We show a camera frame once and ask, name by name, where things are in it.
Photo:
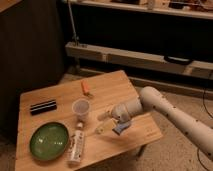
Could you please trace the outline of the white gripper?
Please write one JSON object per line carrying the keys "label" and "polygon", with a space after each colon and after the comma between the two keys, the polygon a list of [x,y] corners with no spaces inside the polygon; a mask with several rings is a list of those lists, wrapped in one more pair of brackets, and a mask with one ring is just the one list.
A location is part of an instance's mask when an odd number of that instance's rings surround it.
{"label": "white gripper", "polygon": [[[107,111],[98,115],[97,119],[99,121],[106,120],[113,117],[117,119],[120,123],[125,123],[130,121],[133,117],[141,114],[143,112],[143,107],[139,98],[130,99],[115,105],[112,112]],[[96,129],[97,134],[103,134],[106,131],[112,130],[116,126],[116,122],[113,119],[106,120],[102,122]]]}

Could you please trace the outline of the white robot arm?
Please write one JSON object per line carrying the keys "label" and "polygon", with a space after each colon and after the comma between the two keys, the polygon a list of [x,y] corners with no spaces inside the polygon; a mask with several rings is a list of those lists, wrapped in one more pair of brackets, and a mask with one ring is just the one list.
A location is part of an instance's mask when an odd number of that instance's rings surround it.
{"label": "white robot arm", "polygon": [[136,98],[116,104],[100,114],[99,121],[109,121],[111,130],[120,135],[131,125],[133,118],[155,110],[165,116],[200,151],[213,161],[213,129],[172,105],[156,88],[142,88]]}

